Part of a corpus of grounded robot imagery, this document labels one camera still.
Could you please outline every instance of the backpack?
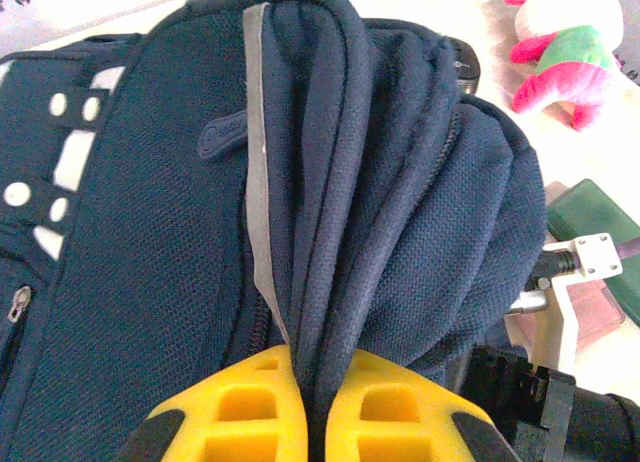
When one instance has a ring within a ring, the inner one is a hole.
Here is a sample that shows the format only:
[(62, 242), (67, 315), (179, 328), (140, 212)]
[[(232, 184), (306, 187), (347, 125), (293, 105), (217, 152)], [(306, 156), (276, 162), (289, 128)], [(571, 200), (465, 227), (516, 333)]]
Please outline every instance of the backpack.
[(453, 57), (347, 0), (195, 0), (0, 61), (0, 460), (109, 460), (283, 342), (320, 458), (357, 347), (439, 380), (545, 229), (535, 151)]

